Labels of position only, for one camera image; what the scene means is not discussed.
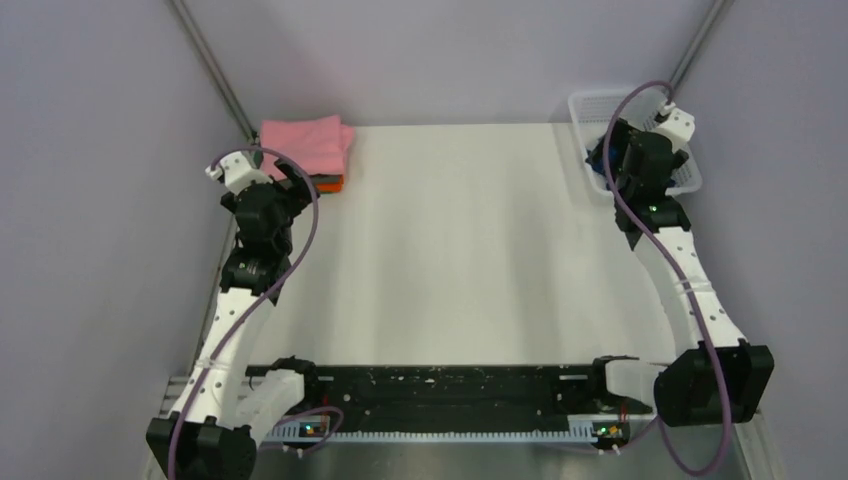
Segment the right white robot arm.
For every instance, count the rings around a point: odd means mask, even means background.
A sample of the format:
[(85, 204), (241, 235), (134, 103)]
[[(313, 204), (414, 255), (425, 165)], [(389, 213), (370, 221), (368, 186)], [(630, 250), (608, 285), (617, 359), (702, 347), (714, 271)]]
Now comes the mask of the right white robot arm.
[(586, 385), (589, 404), (612, 412), (626, 397), (655, 409), (669, 427), (750, 421), (774, 371), (765, 345), (754, 345), (730, 319), (700, 263), (691, 222), (667, 191), (686, 152), (658, 129), (624, 120), (601, 137), (590, 159), (620, 195), (615, 223), (648, 273), (669, 321), (675, 357), (653, 363), (610, 361)]

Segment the navy blue printed t-shirt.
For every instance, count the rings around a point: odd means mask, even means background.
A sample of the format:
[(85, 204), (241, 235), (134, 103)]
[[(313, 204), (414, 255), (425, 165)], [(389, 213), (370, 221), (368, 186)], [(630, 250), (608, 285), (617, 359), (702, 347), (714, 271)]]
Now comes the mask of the navy blue printed t-shirt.
[[(616, 179), (621, 171), (627, 145), (628, 143), (626, 140), (610, 140), (608, 160), (610, 173), (613, 179)], [(586, 159), (586, 163), (591, 167), (591, 169), (601, 176), (606, 175), (606, 168), (603, 161), (603, 146), (604, 138), (600, 138), (595, 147), (589, 151)]]

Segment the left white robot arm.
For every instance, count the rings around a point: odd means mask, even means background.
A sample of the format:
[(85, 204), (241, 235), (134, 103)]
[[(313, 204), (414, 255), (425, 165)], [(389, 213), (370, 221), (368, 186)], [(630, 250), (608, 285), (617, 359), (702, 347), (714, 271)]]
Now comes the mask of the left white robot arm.
[(319, 193), (303, 168), (285, 156), (276, 165), (287, 185), (239, 152), (207, 170), (227, 189), (221, 203), (237, 231), (221, 271), (213, 322), (188, 382), (167, 416), (152, 419), (145, 434), (169, 479), (247, 479), (260, 444), (286, 410), (303, 414), (319, 404), (318, 383), (291, 370), (239, 396), (259, 334), (304, 259), (290, 257), (294, 219), (318, 206)]

